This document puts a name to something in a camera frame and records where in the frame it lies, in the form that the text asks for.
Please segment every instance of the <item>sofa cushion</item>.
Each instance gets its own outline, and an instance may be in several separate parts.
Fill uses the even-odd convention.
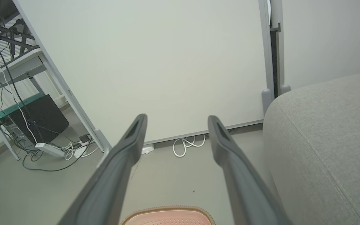
[[[360,224],[360,74],[290,91],[268,108],[265,155],[296,224]]]

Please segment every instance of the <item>coiled white cable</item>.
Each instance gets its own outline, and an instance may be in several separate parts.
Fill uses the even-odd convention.
[[[87,154],[87,155],[83,155],[83,156],[81,156],[80,158],[84,158],[84,157],[87,157],[87,156],[89,156],[89,155],[91,155],[91,154],[93,154],[95,151],[97,151],[97,149],[99,149],[100,147],[97,147],[94,151],[92,151],[91,153],[89,153],[89,154]]]
[[[179,158],[181,158],[181,157],[183,157],[184,155],[186,155],[186,149],[187,149],[188,147],[191,147],[191,146],[201,147],[201,146],[204,145],[204,143],[205,143],[205,135],[204,135],[204,141],[203,141],[202,144],[200,144],[200,145],[194,144],[194,143],[195,143],[195,136],[194,136],[194,139],[192,140],[192,142],[189,142],[189,141],[187,140],[187,138],[188,138],[188,137],[186,137],[186,138],[179,138],[179,139],[175,140],[174,143],[173,143],[173,153],[174,153],[174,155],[176,155],[176,156],[179,157]],[[180,140],[183,141],[184,153],[183,153],[182,155],[177,155],[176,151],[174,150],[174,145],[176,144],[177,141],[180,141]]]
[[[67,149],[67,153],[66,153],[66,156],[65,156],[65,160],[68,161],[68,160],[70,160],[70,159],[73,157],[74,151],[75,151],[75,150],[73,149],[73,144],[72,144],[72,142],[70,142],[70,144],[68,144],[68,145],[65,147],[65,149]]]

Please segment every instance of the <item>power strip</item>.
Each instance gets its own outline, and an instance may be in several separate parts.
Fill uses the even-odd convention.
[[[83,152],[86,150],[86,148],[87,148],[87,146],[83,146],[83,147],[76,149],[76,151],[74,152],[74,157],[79,158],[83,154]]]
[[[57,149],[55,147],[53,147],[52,145],[46,144],[46,143],[38,143],[36,144],[36,148],[40,149],[41,151],[44,151],[48,154],[51,154],[53,156],[57,156],[57,157],[64,157],[65,156],[65,152]]]

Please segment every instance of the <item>sofa seam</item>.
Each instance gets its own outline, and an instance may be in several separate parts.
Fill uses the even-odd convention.
[[[330,183],[332,184],[333,188],[336,190],[337,194],[341,197],[343,202],[347,205],[348,210],[351,212],[351,214],[354,215],[353,211],[351,211],[351,208],[354,210],[355,214],[357,215],[357,219],[360,220],[360,211],[356,208],[356,205],[353,203],[353,201],[349,200],[349,195],[346,193],[346,191],[341,187],[341,185],[338,184],[336,181],[335,176],[330,172],[330,170],[327,168],[327,165],[322,161],[322,158],[320,157],[320,154],[316,151],[316,149],[308,142],[308,139],[304,136],[304,134],[296,127],[296,125],[293,123],[293,121],[287,116],[287,114],[284,112],[284,109],[281,107],[279,103],[277,103],[277,106],[279,107],[280,111],[284,116],[290,121],[291,125],[295,128],[295,130],[298,132],[298,134],[303,138],[304,142],[307,144],[309,149],[314,153],[316,158],[320,162],[321,168],[324,168],[326,171],[326,177],[330,180]]]

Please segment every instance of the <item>black computer tower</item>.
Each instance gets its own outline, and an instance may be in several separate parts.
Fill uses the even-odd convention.
[[[69,126],[68,120],[48,94],[21,107],[21,110],[26,117],[28,128],[33,132],[38,143],[50,143]],[[36,144],[19,109],[8,114],[7,118],[3,118],[1,121],[3,124],[12,121],[27,139]]]

